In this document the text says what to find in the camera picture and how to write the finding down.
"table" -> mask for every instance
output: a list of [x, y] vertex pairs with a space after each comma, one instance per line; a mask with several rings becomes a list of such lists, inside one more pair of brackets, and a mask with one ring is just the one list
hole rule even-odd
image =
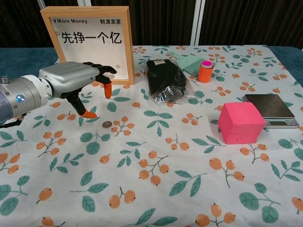
[[[213, 61], [214, 77], [185, 73], [188, 97], [156, 104], [144, 61], [168, 51]], [[134, 60], [135, 85], [110, 100], [84, 87], [98, 118], [52, 99], [0, 130], [2, 227], [302, 226], [303, 128], [225, 145], [217, 125], [224, 103], [254, 93], [279, 94], [303, 124], [303, 89], [267, 47], [134, 46]]]

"pink foam block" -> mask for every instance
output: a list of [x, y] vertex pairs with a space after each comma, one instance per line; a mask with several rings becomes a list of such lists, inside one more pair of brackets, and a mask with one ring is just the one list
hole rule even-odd
[[226, 144], [256, 143], [265, 120], [253, 103], [225, 103], [218, 125]]

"digital scale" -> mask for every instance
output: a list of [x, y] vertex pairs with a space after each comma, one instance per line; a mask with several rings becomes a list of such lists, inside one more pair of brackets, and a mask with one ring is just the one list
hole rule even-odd
[[245, 95], [244, 101], [251, 102], [266, 121], [265, 129], [296, 129], [298, 122], [279, 95]]

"orange container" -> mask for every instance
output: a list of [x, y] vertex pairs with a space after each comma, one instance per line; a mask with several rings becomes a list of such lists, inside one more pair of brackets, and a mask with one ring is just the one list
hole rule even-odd
[[211, 61], [203, 61], [200, 64], [198, 81], [201, 83], [208, 83], [212, 77], [214, 65]]

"robotic hand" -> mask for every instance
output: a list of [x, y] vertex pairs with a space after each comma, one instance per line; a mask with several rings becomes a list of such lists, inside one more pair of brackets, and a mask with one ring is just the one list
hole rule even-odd
[[[39, 77], [26, 75], [11, 82], [2, 77], [0, 82], [0, 128], [20, 125], [27, 112], [46, 105], [48, 98], [66, 98], [77, 113], [85, 118], [97, 115], [88, 112], [79, 99], [82, 88], [93, 81], [104, 85], [105, 97], [112, 94], [111, 81], [103, 74], [117, 73], [110, 66], [102, 66], [91, 62], [65, 62], [40, 69]], [[16, 122], [3, 123], [14, 116]]]

